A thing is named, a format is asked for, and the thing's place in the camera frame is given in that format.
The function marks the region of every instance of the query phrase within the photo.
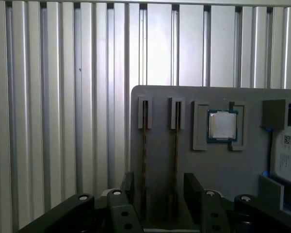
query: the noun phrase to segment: black plastic bracket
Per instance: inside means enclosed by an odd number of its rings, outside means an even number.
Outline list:
[[[192,102],[193,107],[193,150],[207,150],[207,102]]]
[[[237,141],[229,144],[230,150],[244,150],[248,137],[248,104],[245,102],[229,102],[229,109],[238,111],[237,115]]]
[[[147,105],[147,128],[152,128],[152,97],[138,97],[138,129],[143,128],[144,103]]]

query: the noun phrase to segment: screw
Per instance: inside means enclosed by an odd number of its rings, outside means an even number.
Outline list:
[[[243,196],[242,197],[242,200],[244,200],[244,201],[251,201],[250,197],[246,197],[246,196]]]
[[[114,195],[120,195],[122,192],[120,190],[116,190],[112,192]]]
[[[207,193],[206,193],[207,195],[209,195],[209,196],[214,196],[214,192],[212,192],[212,191],[207,191]]]
[[[86,200],[88,198],[88,196],[80,196],[79,200]]]

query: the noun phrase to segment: label sticker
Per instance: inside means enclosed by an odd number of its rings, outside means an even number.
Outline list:
[[[271,173],[291,182],[291,126],[274,131]]]

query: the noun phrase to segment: gray plastic panel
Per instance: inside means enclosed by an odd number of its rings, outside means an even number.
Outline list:
[[[205,189],[218,190],[229,200],[234,200],[234,197],[239,194],[257,196],[259,174],[267,170],[270,145],[269,134],[260,127],[262,100],[291,99],[291,90],[182,86],[135,87],[131,96],[130,167],[135,173],[137,212],[140,211],[143,148],[142,130],[138,128],[138,103],[143,96],[152,99],[152,128],[147,130],[145,167],[147,216],[150,216],[150,218],[147,217],[148,224],[168,219],[170,209],[168,200],[172,188],[173,149],[175,148],[175,134],[170,128],[170,98],[181,100],[181,103],[185,104],[183,108],[185,117],[181,119],[185,127],[180,128],[178,139],[177,179],[179,222],[181,222],[179,227],[184,229],[192,225],[183,200],[184,172],[194,173]],[[228,110],[230,102],[234,102],[234,107],[244,106],[247,111],[247,119],[243,118],[246,121],[243,125],[248,125],[247,133],[244,131],[245,135],[240,137],[241,144],[237,141],[235,145],[232,145],[232,147],[246,145],[241,150],[231,150],[228,143],[203,141],[203,137],[206,138],[207,134],[207,127],[203,125],[205,112],[199,111],[196,105],[206,106],[209,110]]]

